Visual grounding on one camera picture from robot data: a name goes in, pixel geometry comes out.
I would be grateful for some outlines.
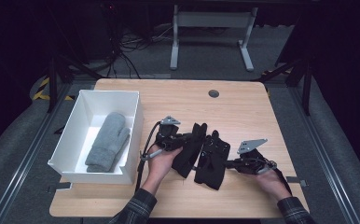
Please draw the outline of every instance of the wrist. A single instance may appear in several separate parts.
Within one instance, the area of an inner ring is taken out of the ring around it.
[[[271,195],[277,202],[279,202],[282,199],[292,197],[292,195],[290,194],[290,192],[288,192],[286,188],[278,188]]]
[[[145,183],[143,184],[143,186],[141,188],[147,190],[152,195],[156,195],[161,181],[162,181],[162,178],[148,176],[147,179],[145,180]]]

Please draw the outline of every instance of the person's right hand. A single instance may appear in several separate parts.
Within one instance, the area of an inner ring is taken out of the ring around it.
[[[279,176],[277,176],[276,172],[273,170],[268,170],[261,175],[243,175],[253,178],[264,191],[273,196],[273,198],[278,202],[281,199],[292,197],[290,192],[288,192],[280,180]]]
[[[153,145],[148,152],[153,153],[159,150],[157,145]],[[171,170],[174,158],[183,150],[182,147],[177,148],[173,151],[163,150],[159,155],[151,158],[148,161],[148,176],[154,177],[159,181],[165,177],[169,170]]]

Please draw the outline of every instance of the round hole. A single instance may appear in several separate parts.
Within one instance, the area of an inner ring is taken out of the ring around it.
[[[211,97],[213,97],[213,98],[218,97],[219,94],[220,94],[220,93],[219,93],[218,91],[215,91],[215,90],[209,91],[209,95],[210,95]]]

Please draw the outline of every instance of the black glove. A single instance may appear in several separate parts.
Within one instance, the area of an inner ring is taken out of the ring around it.
[[[174,158],[172,168],[182,177],[187,178],[191,172],[198,155],[201,152],[203,142],[206,137],[207,125],[203,123],[201,126],[194,124],[191,139],[186,141],[183,150]]]
[[[203,144],[194,181],[206,184],[212,189],[219,189],[224,179],[230,144],[218,137],[218,131],[206,137]]]

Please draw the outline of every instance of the metal stand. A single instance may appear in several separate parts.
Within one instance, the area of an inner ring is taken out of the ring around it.
[[[239,40],[239,48],[242,53],[246,70],[254,71],[249,52],[247,51],[247,43],[252,33],[253,25],[256,19],[257,7],[251,12],[189,12],[178,11],[178,6],[174,6],[173,12],[173,46],[171,57],[171,69],[177,69],[178,53],[179,53],[179,27],[231,27],[245,28],[246,33],[243,40]]]
[[[55,52],[56,56],[53,56],[49,62],[49,108],[48,113],[52,111],[56,103],[58,102],[58,80],[57,75],[61,78],[63,83],[71,83],[73,80],[73,74],[69,69],[69,64],[76,67],[78,70],[82,71],[85,74],[88,74],[90,77],[94,77],[96,80],[103,77],[94,71],[90,70],[88,67],[84,66],[81,63],[77,63],[72,59],[58,55],[58,52]]]
[[[298,59],[291,63],[280,66],[279,68],[271,71],[265,72],[266,75],[258,79],[253,79],[251,81],[259,81],[265,83],[273,77],[279,76],[281,73],[287,71],[290,68],[293,68],[290,72],[290,75],[285,80],[285,84],[288,87],[296,87],[300,82],[302,77],[304,77],[303,93],[302,93],[302,107],[307,116],[309,113],[309,99],[311,95],[311,84],[312,84],[312,67],[310,65],[311,60],[307,59]]]

